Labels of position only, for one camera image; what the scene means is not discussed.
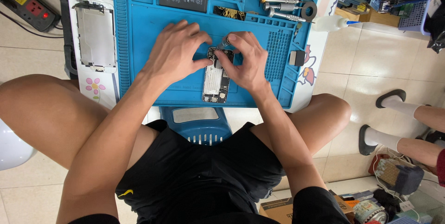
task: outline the nike logo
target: nike logo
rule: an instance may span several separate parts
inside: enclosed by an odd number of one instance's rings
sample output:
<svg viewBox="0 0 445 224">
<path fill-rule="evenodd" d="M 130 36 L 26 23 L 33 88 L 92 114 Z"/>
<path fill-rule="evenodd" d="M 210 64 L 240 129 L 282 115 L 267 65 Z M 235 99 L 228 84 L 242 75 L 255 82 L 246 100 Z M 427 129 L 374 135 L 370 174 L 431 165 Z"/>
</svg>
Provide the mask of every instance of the nike logo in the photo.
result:
<svg viewBox="0 0 445 224">
<path fill-rule="evenodd" d="M 128 194 L 128 193 L 133 194 L 133 190 L 129 189 L 129 190 L 127 190 L 125 193 L 119 195 L 118 197 L 121 197 L 122 195 L 126 195 L 126 194 Z"/>
</svg>

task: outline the black shorts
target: black shorts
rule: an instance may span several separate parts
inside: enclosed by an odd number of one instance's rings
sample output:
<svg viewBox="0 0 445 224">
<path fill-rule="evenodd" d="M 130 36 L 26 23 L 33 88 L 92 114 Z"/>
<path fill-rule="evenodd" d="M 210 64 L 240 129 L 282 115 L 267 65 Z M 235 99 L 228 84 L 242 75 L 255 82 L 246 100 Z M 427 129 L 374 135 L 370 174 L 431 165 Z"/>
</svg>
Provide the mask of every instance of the black shorts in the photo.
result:
<svg viewBox="0 0 445 224">
<path fill-rule="evenodd" d="M 190 143 L 164 120 L 147 124 L 159 131 L 145 154 L 127 170 L 116 188 L 119 199 L 138 214 L 138 223 L 156 219 L 180 192 L 218 184 L 235 191 L 256 212 L 285 175 L 275 154 L 249 130 L 240 130 L 215 146 Z"/>
</svg>

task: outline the blue silicone repair mat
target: blue silicone repair mat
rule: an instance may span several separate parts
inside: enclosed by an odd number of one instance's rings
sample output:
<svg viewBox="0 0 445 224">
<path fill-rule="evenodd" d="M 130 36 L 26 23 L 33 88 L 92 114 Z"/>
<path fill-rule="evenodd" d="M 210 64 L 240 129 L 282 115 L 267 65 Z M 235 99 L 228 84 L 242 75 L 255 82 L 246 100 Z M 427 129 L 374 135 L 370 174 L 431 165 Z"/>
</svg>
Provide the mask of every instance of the blue silicone repair mat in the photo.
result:
<svg viewBox="0 0 445 224">
<path fill-rule="evenodd" d="M 222 6 L 247 13 L 245 21 L 213 14 L 214 6 Z M 160 6 L 159 0 L 114 0 L 115 30 L 118 51 L 119 84 L 121 97 L 130 87 L 137 73 L 148 60 L 149 53 L 162 29 L 181 19 L 197 22 L 201 30 L 213 39 L 213 46 L 231 31 L 251 31 L 269 53 L 265 70 L 266 79 L 283 108 L 289 108 L 294 96 L 300 67 L 289 65 L 290 51 L 303 51 L 308 40 L 310 24 L 303 22 L 294 39 L 296 22 L 267 17 L 259 0 L 208 0 L 207 13 Z M 206 58 L 210 46 L 202 44 L 194 59 Z M 236 54 L 234 64 L 242 64 Z M 198 70 L 172 84 L 156 100 L 155 106 L 212 106 L 256 107 L 250 94 L 232 80 L 225 103 L 203 102 L 205 69 Z"/>
</svg>

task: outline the power strip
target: power strip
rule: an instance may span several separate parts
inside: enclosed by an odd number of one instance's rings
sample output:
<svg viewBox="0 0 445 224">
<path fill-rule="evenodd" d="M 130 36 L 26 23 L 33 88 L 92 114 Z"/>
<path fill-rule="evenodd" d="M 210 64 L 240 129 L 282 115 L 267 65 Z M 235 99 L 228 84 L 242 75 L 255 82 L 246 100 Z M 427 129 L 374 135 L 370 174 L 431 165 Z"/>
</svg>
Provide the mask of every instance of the power strip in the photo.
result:
<svg viewBox="0 0 445 224">
<path fill-rule="evenodd" d="M 60 15 L 40 0 L 0 0 L 39 32 L 48 32 L 59 23 Z"/>
</svg>

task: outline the white chair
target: white chair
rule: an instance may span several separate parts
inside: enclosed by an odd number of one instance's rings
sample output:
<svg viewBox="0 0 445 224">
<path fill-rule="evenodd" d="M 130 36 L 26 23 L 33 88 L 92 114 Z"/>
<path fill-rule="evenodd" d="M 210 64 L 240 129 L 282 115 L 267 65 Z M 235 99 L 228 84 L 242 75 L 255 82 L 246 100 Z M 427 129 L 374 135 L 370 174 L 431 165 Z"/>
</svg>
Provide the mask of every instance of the white chair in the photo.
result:
<svg viewBox="0 0 445 224">
<path fill-rule="evenodd" d="M 36 153 L 0 119 L 0 170 L 20 166 Z"/>
</svg>

